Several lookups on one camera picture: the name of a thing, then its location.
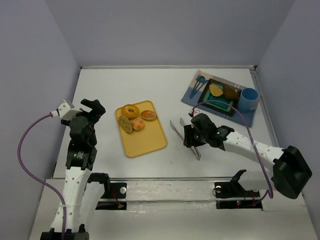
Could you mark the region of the metal tongs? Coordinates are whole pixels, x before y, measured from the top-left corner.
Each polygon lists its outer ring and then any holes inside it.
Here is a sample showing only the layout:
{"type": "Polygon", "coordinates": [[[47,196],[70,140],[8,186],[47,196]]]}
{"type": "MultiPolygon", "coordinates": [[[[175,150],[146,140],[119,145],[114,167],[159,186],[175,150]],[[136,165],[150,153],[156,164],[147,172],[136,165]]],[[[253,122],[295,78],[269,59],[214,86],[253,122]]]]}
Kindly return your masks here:
{"type": "MultiPolygon", "coordinates": [[[[185,121],[184,121],[184,119],[183,119],[182,117],[179,119],[179,124],[181,125],[182,128],[186,125],[186,124],[185,124],[185,121]]],[[[172,120],[169,121],[169,126],[170,126],[170,128],[179,136],[179,138],[180,138],[180,139],[182,140],[182,142],[183,142],[184,139],[185,139],[185,137],[184,137],[184,135],[176,128],[176,126],[174,125],[174,123],[173,123],[172,120]]],[[[190,148],[188,148],[188,149],[189,149],[189,151],[192,153],[192,155],[195,157],[196,160],[198,160],[198,161],[201,160],[202,155],[201,155],[201,153],[200,153],[200,151],[198,150],[197,147],[192,146],[192,147],[190,147],[190,148]]]]}

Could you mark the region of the brown croissant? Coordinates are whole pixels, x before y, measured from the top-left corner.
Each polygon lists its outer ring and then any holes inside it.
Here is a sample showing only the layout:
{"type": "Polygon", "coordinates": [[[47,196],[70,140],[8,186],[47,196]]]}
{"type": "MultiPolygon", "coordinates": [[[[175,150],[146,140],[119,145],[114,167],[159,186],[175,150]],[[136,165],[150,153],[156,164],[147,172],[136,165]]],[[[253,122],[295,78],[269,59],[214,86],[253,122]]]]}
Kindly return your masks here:
{"type": "Polygon", "coordinates": [[[227,100],[238,101],[240,99],[238,92],[230,86],[225,85],[222,91],[227,100]]]}

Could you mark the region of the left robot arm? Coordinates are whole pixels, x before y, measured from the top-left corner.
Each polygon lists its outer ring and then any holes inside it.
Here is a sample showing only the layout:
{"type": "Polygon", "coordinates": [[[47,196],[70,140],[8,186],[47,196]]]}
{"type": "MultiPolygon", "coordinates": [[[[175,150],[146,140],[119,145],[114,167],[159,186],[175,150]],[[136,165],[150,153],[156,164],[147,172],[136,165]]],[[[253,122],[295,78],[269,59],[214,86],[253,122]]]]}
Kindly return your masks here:
{"type": "Polygon", "coordinates": [[[60,117],[61,123],[69,127],[70,142],[67,149],[65,179],[62,200],[54,220],[42,240],[88,240],[89,223],[99,199],[111,188],[107,173],[94,173],[97,156],[95,124],[106,110],[96,100],[83,99],[85,111],[76,108],[67,100],[52,111],[52,117],[60,117]]]}

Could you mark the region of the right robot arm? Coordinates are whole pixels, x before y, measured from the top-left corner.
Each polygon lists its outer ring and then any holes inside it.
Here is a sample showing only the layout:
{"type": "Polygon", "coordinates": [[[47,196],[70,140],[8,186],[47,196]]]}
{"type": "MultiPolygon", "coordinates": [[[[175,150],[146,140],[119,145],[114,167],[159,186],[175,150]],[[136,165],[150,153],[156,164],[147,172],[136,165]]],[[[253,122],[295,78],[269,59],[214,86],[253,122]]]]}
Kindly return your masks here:
{"type": "Polygon", "coordinates": [[[239,170],[223,191],[233,195],[240,191],[278,191],[289,199],[297,199],[312,176],[312,171],[300,150],[292,145],[275,147],[245,137],[233,128],[217,127],[210,118],[199,113],[184,127],[183,144],[187,148],[205,144],[258,163],[261,171],[239,170]]]}

